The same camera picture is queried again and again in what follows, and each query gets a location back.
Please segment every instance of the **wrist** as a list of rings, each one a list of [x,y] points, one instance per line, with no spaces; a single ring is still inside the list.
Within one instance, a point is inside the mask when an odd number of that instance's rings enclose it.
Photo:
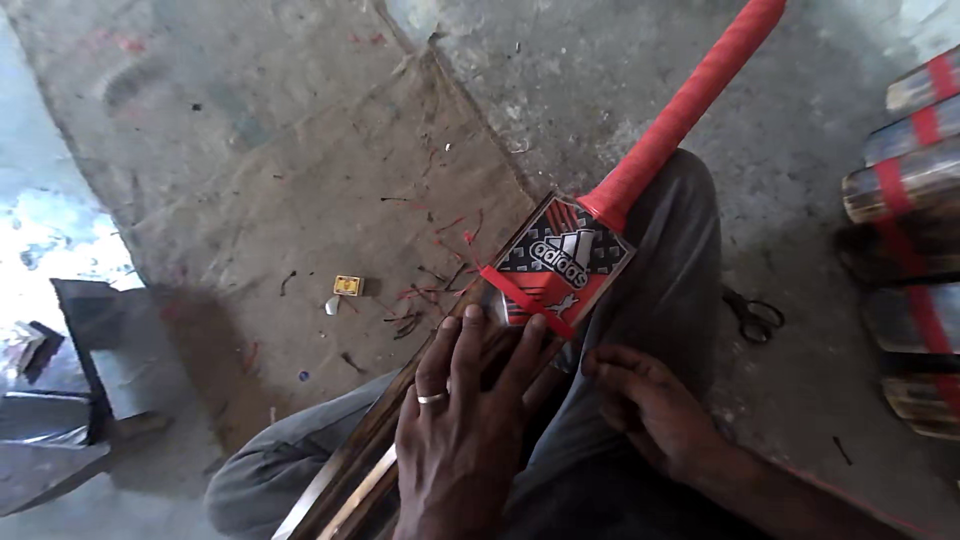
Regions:
[[[492,538],[489,528],[466,528],[457,520],[419,516],[405,519],[401,514],[394,528],[393,540],[486,540]]]
[[[705,494],[735,490],[756,477],[756,466],[750,453],[723,441],[691,464],[680,481]]]

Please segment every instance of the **scissors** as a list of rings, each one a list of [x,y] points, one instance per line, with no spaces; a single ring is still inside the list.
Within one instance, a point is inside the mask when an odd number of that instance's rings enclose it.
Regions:
[[[740,335],[751,343],[766,343],[774,336],[774,330],[786,323],[779,309],[760,300],[747,300],[726,285],[723,285],[723,300],[740,321]]]

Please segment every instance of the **bat sticker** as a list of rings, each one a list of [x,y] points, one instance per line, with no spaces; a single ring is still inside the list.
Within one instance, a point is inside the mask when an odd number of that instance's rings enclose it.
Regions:
[[[633,254],[633,247],[585,210],[551,194],[494,267],[575,327]],[[523,325],[530,318],[506,296],[503,309],[511,325]]]

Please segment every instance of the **cricket bat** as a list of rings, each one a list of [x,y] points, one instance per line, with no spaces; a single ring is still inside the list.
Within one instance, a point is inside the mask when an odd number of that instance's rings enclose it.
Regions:
[[[535,313],[546,317],[551,330],[540,353],[541,365],[573,337],[635,252],[622,234],[637,197],[773,31],[784,7],[785,0],[750,0],[603,182],[580,198],[547,195],[493,262],[481,269],[483,279],[450,314],[462,315],[468,305],[479,304],[491,318],[484,336],[485,375],[495,377]],[[396,487],[396,419],[432,341],[433,334],[330,457],[273,540],[348,539],[361,529],[369,535],[374,529],[392,528],[389,521],[371,524],[366,518]],[[543,370],[532,387],[549,380],[550,371]],[[524,396],[528,406],[535,400]]]

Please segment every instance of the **finger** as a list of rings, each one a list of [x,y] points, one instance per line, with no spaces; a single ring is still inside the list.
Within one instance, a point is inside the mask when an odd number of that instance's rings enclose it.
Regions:
[[[494,392],[510,399],[523,394],[540,365],[540,346],[545,333],[546,317],[539,313],[530,317],[523,329],[523,337],[496,382]]]
[[[417,417],[420,416],[419,405],[417,403],[417,388],[411,384],[407,388],[407,396],[403,398],[403,403],[400,404],[399,424],[401,426],[417,420]]]
[[[634,448],[647,460],[647,463],[650,463],[650,465],[658,471],[667,473],[666,454],[663,453],[660,445],[657,444],[650,433],[646,430],[627,431],[627,438],[630,439],[630,442],[634,443]]]
[[[610,364],[598,364],[594,375],[601,389],[627,398],[643,408],[645,395],[650,391],[644,378],[636,373]]]
[[[453,347],[450,366],[451,403],[470,403],[480,391],[480,358],[486,322],[487,316],[477,304],[471,304],[464,310],[463,328]]]
[[[645,429],[636,404],[620,394],[601,391],[600,413],[611,428],[621,433]]]
[[[590,351],[584,360],[584,375],[593,377],[604,363],[627,368],[655,384],[684,387],[666,364],[624,345],[601,345]]]
[[[418,396],[436,396],[446,392],[446,379],[450,375],[450,355],[459,329],[460,321],[456,317],[447,317],[440,324],[433,343],[417,367],[415,379]],[[440,402],[437,402],[429,406],[435,409],[439,404]]]
[[[654,358],[624,345],[605,344],[591,350],[584,359],[584,375],[593,377],[600,363],[608,363],[636,371]]]

